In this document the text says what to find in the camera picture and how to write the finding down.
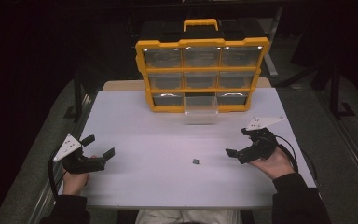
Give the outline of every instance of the small black object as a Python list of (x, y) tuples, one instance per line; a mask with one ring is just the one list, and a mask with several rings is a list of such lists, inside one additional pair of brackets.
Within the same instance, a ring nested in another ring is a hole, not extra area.
[(194, 160), (193, 160), (193, 163), (194, 163), (194, 164), (201, 164), (201, 162), (200, 162), (199, 160), (197, 160), (197, 159), (194, 159)]

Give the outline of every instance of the dark background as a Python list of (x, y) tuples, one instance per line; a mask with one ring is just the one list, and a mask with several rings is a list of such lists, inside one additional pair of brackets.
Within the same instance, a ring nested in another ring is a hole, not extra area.
[[(73, 10), (90, 5), (63, 2), (65, 7), (47, 0), (0, 1), (0, 204), (56, 97), (77, 71), (89, 94), (107, 80), (141, 78), (133, 45), (143, 21), (235, 19), (253, 13), (270, 17), (275, 9), (260, 5), (229, 7), (223, 12), (205, 7)], [(114, 7), (128, 6), (130, 1), (92, 2), (97, 7)], [(316, 2), (287, 6), (278, 34), (303, 34), (293, 63), (308, 67), (332, 57), (339, 72), (358, 88), (358, 1)]]

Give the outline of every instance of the storage drawer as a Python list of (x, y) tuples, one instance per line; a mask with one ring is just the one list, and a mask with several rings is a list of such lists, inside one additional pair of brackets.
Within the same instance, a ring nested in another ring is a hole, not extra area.
[(250, 88), (255, 72), (220, 72), (220, 88)]
[(183, 106), (182, 93), (153, 93), (155, 106)]
[(248, 92), (218, 92), (218, 105), (245, 105)]
[(182, 88), (182, 73), (151, 73), (148, 76), (152, 90)]
[(143, 49), (146, 67), (180, 67), (180, 49)]
[(185, 72), (185, 87), (208, 89), (216, 87), (217, 72)]
[(183, 49), (184, 67), (217, 66), (220, 59), (220, 48), (187, 47)]
[(221, 66), (257, 66), (261, 46), (224, 47)]

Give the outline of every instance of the white table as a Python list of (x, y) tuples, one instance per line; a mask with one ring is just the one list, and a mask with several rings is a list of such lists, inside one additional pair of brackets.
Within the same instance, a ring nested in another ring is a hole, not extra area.
[[(218, 114), (214, 125), (185, 125), (184, 114), (154, 113), (143, 91), (99, 92), (81, 139), (95, 134), (86, 156), (116, 156), (91, 173), (84, 195), (89, 206), (114, 209), (255, 209), (272, 205), (275, 188), (225, 149), (252, 144), (241, 134), (254, 117), (286, 115), (275, 89), (256, 89), (250, 110)], [(295, 148), (299, 171), (315, 187), (289, 120), (268, 127)], [(198, 159), (201, 164), (193, 164)]]

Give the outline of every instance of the metal frame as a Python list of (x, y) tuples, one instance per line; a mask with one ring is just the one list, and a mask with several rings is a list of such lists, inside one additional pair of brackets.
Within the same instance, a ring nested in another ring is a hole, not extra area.
[[(89, 118), (92, 105), (94, 103), (93, 98), (94, 97), (90, 97), (86, 95), (83, 99), (83, 104), (81, 106), (81, 111), (83, 111), (83, 113), (81, 116), (79, 115), (78, 119), (76, 120), (76, 125), (72, 130), (72, 136), (74, 136), (75, 138), (79, 138), (83, 132), (87, 119)], [(58, 179), (62, 174), (61, 172), (62, 164), (60, 162), (57, 163), (53, 169), (54, 169), (54, 177), (55, 179)], [(48, 208), (50, 205), (54, 203), (53, 201), (54, 201), (53, 194), (51, 192), (50, 184), (47, 179), (39, 195), (39, 199), (34, 207), (34, 211), (28, 218), (27, 223), (38, 224), (40, 222), (40, 219), (42, 219), (42, 217), (47, 215)]]

